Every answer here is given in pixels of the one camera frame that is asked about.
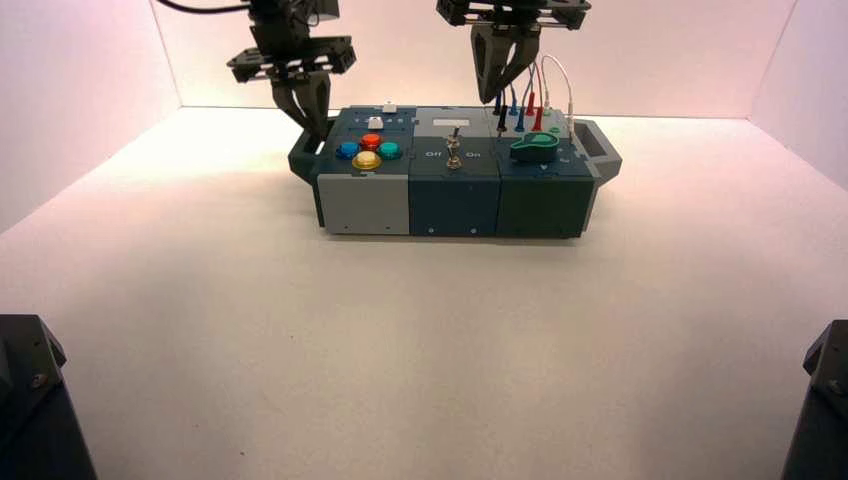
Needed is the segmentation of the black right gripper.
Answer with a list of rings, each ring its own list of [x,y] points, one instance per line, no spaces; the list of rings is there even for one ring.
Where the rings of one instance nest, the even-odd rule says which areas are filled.
[[[538,26],[578,30],[591,10],[584,0],[469,1],[439,0],[437,13],[452,26],[475,25],[471,45],[479,99],[500,95],[535,60],[538,37],[513,35],[497,26]]]

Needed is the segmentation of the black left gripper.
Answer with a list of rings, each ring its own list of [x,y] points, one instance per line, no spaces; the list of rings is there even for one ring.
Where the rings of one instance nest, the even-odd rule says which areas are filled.
[[[227,67],[239,83],[274,80],[271,90],[277,108],[305,131],[325,140],[331,92],[328,73],[343,74],[355,62],[352,38],[336,36],[308,39],[300,49],[288,53],[261,53],[258,48],[248,48],[230,59]],[[295,91],[278,80],[308,74],[303,110]]]

